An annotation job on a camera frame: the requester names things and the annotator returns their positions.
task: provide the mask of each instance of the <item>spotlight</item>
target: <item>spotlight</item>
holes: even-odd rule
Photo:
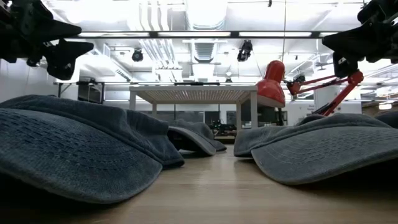
[[[245,62],[250,57],[250,52],[253,50],[253,45],[250,40],[244,40],[242,47],[239,49],[237,60],[239,62]]]
[[[142,59],[144,59],[144,56],[142,55],[142,50],[140,48],[134,49],[134,53],[132,54],[131,59],[135,62],[142,61]]]

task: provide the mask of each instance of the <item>desk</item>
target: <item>desk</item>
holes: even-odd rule
[[[118,205],[46,202],[42,195],[21,190],[48,207],[37,208],[39,201],[26,196],[30,205],[10,206],[2,196],[0,223],[17,223],[6,218],[76,224],[398,223],[396,180],[386,184],[369,176],[367,184],[353,178],[350,184],[288,187],[268,179],[252,159],[234,157],[232,146],[212,157],[185,158],[183,167],[163,171],[147,190]]]
[[[136,109],[136,96],[152,104],[156,117],[158,104],[236,104],[236,126],[242,128],[241,104],[251,100],[252,128],[258,125],[257,86],[131,86],[130,110]]]

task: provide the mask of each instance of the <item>baseball cap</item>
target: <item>baseball cap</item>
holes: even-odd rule
[[[214,140],[212,131],[203,122],[189,122],[182,119],[168,122],[167,135],[177,149],[202,152],[209,156],[226,150],[224,144]]]
[[[234,155],[254,158],[282,184],[307,184],[397,158],[398,130],[363,114],[317,116],[292,127],[242,131]]]
[[[114,203],[183,165],[168,125],[145,114],[53,96],[0,103],[0,172],[88,203]]]

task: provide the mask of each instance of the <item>ceiling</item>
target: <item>ceiling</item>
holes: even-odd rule
[[[209,7],[221,7],[219,1],[201,0],[206,7],[195,9],[203,19],[211,19]],[[80,1],[43,1],[53,12],[55,18],[61,21],[78,24],[84,32],[87,31],[127,31],[132,30],[129,23],[141,20],[132,12],[133,2],[139,3],[142,15],[143,5],[148,5],[148,20],[151,18],[151,7],[156,4],[167,7],[167,24],[170,30],[187,30],[186,1],[159,0],[80,0]],[[304,31],[343,31],[360,26],[356,19],[363,6],[363,1],[357,0],[273,0],[269,7],[268,1],[228,0],[224,17],[224,30],[304,30]],[[151,30],[157,30],[150,24]],[[116,61],[116,66],[127,72],[135,82],[170,82],[170,71],[156,70],[154,62],[143,49],[144,59],[133,62],[131,59],[135,48],[142,48],[138,39],[96,39],[87,40],[95,43],[98,52],[104,53],[104,44],[110,49],[110,58]],[[178,81],[198,80],[205,78],[208,82],[224,82],[226,73],[230,72],[234,83],[258,82],[264,76],[267,64],[272,60],[282,60],[285,64],[286,78],[292,79],[299,73],[304,73],[307,80],[325,77],[333,74],[333,65],[324,66],[325,70],[316,67],[316,62],[325,63],[332,53],[322,45],[322,40],[316,39],[253,39],[253,52],[249,60],[236,60],[243,39],[226,39],[216,44],[216,52],[212,65],[196,67],[193,59],[192,44],[183,43],[187,40],[172,39],[175,59],[181,70],[174,70],[173,75]],[[81,77],[95,77],[98,81],[124,82],[125,79],[114,73],[115,64],[104,55],[86,55],[81,60]],[[364,73],[364,83],[380,83],[397,81],[396,66],[389,60],[377,63],[360,62],[359,69]],[[361,86],[362,95],[375,97],[379,86]],[[394,92],[395,86],[384,86],[383,90]]]

